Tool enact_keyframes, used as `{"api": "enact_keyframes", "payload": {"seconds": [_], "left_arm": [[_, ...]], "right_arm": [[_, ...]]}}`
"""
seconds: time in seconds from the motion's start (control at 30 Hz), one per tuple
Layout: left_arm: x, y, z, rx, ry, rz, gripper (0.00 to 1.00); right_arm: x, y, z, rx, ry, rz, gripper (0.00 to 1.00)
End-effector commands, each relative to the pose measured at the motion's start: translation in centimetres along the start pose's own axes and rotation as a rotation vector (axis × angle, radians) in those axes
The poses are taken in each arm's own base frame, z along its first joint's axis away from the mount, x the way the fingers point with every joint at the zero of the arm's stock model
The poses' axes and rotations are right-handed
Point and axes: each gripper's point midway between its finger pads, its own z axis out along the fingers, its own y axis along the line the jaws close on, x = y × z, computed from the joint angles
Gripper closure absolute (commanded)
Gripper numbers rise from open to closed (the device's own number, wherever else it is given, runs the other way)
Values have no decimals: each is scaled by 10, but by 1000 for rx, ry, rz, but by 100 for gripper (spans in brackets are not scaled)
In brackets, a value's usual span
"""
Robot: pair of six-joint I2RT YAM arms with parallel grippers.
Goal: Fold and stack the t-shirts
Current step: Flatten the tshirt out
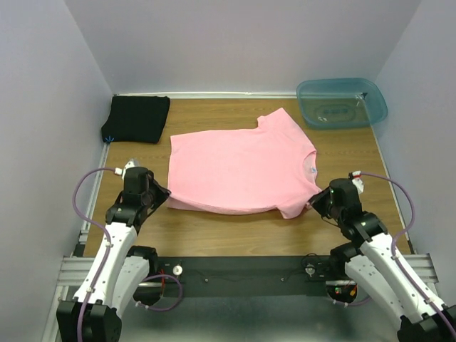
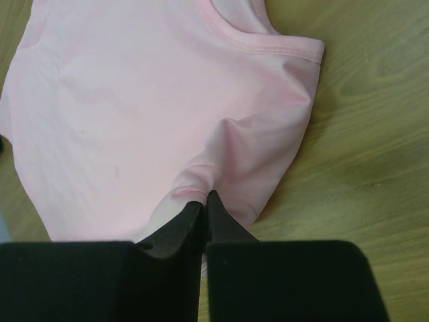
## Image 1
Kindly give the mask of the pink t-shirt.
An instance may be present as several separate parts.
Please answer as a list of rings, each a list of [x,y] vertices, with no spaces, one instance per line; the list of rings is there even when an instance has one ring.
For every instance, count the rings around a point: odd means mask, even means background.
[[[173,135],[167,187],[172,209],[293,219],[321,190],[316,148],[283,109],[257,127]]]

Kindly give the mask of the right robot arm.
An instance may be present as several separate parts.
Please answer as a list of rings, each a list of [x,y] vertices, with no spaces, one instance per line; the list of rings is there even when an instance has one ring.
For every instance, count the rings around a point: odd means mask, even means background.
[[[454,341],[455,307],[418,276],[398,250],[397,239],[362,208],[360,172],[332,180],[309,204],[332,219],[348,243],[331,250],[330,264],[347,276],[398,323],[399,341]]]

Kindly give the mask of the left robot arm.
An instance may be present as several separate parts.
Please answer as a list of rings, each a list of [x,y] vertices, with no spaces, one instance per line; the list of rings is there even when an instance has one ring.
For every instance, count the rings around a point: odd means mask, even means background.
[[[170,191],[135,160],[113,173],[123,189],[105,214],[103,240],[79,289],[56,311],[62,341],[119,341],[125,307],[140,282],[157,272],[156,251],[134,242]]]

